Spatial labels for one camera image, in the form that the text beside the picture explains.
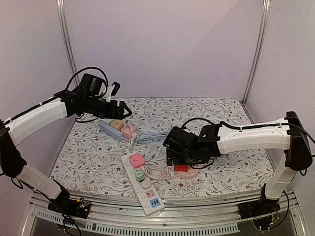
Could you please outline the red cube socket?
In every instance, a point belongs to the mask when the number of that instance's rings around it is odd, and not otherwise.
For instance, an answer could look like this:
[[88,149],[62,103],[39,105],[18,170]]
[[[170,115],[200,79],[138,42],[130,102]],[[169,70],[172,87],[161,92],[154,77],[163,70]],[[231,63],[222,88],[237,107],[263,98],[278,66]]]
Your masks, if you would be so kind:
[[174,165],[174,171],[176,172],[187,172],[188,170],[188,165]]

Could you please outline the round pink socket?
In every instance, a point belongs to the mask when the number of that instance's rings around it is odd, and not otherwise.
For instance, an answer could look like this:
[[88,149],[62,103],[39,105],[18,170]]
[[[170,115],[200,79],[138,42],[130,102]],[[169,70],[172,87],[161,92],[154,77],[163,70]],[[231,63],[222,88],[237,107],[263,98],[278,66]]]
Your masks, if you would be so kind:
[[179,177],[182,179],[193,179],[198,175],[198,170],[191,169],[188,170],[187,172],[178,172]]

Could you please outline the pink plug adapter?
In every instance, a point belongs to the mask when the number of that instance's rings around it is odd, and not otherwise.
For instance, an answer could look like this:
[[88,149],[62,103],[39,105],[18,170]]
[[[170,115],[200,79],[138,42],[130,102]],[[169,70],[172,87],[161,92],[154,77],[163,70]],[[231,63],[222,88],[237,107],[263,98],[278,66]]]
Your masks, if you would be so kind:
[[130,156],[130,163],[133,168],[137,169],[145,165],[145,159],[142,154],[136,153]]

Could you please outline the green cube adapter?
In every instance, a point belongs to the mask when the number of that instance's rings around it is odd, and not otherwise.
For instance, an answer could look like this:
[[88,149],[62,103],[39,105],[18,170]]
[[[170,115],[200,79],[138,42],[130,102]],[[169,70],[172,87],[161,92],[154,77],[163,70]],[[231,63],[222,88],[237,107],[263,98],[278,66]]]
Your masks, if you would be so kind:
[[140,168],[134,169],[134,175],[138,182],[142,182],[145,180],[145,176]]

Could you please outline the white long power strip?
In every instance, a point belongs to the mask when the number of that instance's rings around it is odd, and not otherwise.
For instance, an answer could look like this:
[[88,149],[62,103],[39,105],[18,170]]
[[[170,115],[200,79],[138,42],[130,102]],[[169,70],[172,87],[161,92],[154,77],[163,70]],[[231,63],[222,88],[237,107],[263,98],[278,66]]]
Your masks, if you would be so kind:
[[159,196],[153,181],[147,177],[144,173],[144,166],[140,167],[142,170],[145,180],[138,182],[134,175],[134,168],[130,163],[130,156],[136,154],[136,152],[125,154],[121,157],[123,167],[127,173],[127,176],[130,180],[131,186],[143,208],[143,211],[146,216],[158,216],[164,209],[164,203],[162,202],[161,197]]

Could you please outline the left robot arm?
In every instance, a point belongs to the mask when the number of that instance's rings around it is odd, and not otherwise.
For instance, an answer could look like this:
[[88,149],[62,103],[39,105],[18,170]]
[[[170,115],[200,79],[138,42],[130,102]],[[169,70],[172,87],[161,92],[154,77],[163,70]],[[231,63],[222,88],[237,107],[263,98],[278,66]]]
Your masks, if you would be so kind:
[[83,76],[76,87],[67,84],[50,98],[0,122],[0,169],[4,176],[17,180],[19,188],[27,186],[42,194],[49,201],[50,210],[67,217],[86,218],[90,202],[84,198],[72,200],[65,187],[27,163],[18,150],[23,141],[32,136],[38,138],[45,127],[65,118],[77,116],[76,121],[81,123],[81,117],[87,114],[93,120],[125,119],[131,115],[125,102],[113,98],[120,83],[110,84],[104,71],[97,67],[83,68],[75,75],[80,73]]

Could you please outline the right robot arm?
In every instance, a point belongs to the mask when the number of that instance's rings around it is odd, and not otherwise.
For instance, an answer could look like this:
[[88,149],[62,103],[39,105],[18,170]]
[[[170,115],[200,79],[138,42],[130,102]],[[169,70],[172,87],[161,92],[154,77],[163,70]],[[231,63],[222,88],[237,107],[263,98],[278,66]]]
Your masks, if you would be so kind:
[[294,111],[284,118],[267,123],[233,126],[222,121],[205,125],[199,135],[174,126],[163,146],[167,151],[167,165],[201,165],[213,157],[243,150],[280,149],[281,161],[273,176],[261,190],[261,199],[254,204],[258,214],[265,214],[296,174],[313,163],[308,140],[312,137],[304,129]]

